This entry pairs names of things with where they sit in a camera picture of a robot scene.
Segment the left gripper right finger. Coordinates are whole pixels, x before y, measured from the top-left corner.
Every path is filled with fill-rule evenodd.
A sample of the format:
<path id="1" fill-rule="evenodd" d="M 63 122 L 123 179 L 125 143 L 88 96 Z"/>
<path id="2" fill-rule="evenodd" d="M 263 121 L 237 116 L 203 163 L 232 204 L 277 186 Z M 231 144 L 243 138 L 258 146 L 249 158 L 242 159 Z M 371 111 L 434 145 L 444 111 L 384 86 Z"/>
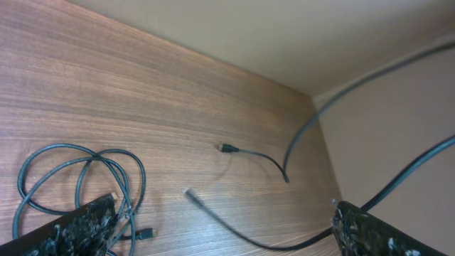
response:
<path id="1" fill-rule="evenodd" d="M 338 203 L 331 229 L 342 255 L 445 256 L 347 201 Z"/>

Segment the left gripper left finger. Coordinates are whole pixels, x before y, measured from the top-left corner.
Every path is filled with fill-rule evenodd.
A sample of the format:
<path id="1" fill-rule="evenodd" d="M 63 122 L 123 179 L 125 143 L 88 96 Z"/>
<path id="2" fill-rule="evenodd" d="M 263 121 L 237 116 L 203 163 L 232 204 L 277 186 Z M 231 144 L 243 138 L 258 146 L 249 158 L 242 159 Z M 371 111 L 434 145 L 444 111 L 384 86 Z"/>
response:
<path id="1" fill-rule="evenodd" d="M 117 225 L 116 199 L 101 196 L 1 246 L 1 256 L 106 255 Z"/>

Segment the black cable gold plugs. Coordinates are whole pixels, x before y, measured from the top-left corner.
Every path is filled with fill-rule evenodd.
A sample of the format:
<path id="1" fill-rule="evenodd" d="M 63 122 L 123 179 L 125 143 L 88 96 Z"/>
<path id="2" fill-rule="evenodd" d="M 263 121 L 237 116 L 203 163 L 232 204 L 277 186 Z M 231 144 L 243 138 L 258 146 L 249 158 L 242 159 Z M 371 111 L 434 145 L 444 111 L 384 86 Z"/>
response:
<path id="1" fill-rule="evenodd" d="M 27 191 L 25 189 L 26 185 L 26 175 L 28 173 L 29 168 L 31 167 L 32 162 L 41 154 L 50 151 L 51 149 L 76 149 L 78 151 L 85 152 L 88 154 L 88 157 L 83 157 L 75 160 L 67 161 L 51 171 L 49 171 L 46 175 L 44 175 L 40 180 L 38 180 L 35 185 L 33 185 L 32 189 Z M 105 157 L 105 154 L 123 154 L 127 155 L 137 163 L 139 167 L 139 171 L 141 174 L 141 188 L 139 199 L 135 206 L 132 205 L 131 197 L 129 195 L 129 179 L 127 178 L 126 171 L 116 162 L 111 159 Z M 22 201 L 20 202 L 16 212 L 14 214 L 14 219 L 12 222 L 11 232 L 12 238 L 18 239 L 19 238 L 19 228 L 21 224 L 21 214 L 25 206 L 30 206 L 42 213 L 47 213 L 50 215 L 65 215 L 65 211 L 61 210 L 53 210 L 50 208 L 46 208 L 39 203 L 35 202 L 32 199 L 34 193 L 52 176 L 57 174 L 62 169 L 65 169 L 69 166 L 74 164 L 78 164 L 82 162 L 84 164 L 75 187 L 75 207 L 81 206 L 81 194 L 82 194 L 82 186 L 85 181 L 85 177 L 90 169 L 90 165 L 94 161 L 99 161 L 103 163 L 112 173 L 112 175 L 116 178 L 118 186 L 121 188 L 123 193 L 123 201 L 121 202 L 120 211 L 124 214 L 125 217 L 128 217 L 128 221 L 125 226 L 121 229 L 116 237 L 114 237 L 113 243 L 117 243 L 120 240 L 129 240 L 131 242 L 130 247 L 130 255 L 134 254 L 136 241 L 138 240 L 149 240 L 156 237 L 156 231 L 153 228 L 147 228 L 142 230 L 137 230 L 136 227 L 136 214 L 141 208 L 141 205 L 144 200 L 145 192 L 146 192 L 146 171 L 144 168 L 143 163 L 139 159 L 138 156 L 131 153 L 130 151 L 124 149 L 105 149 L 99 152 L 95 152 L 91 149 L 88 149 L 83 146 L 75 145 L 75 144 L 51 144 L 45 146 L 35 152 L 33 152 L 22 164 L 17 179 L 17 188 L 20 196 L 22 197 Z"/>

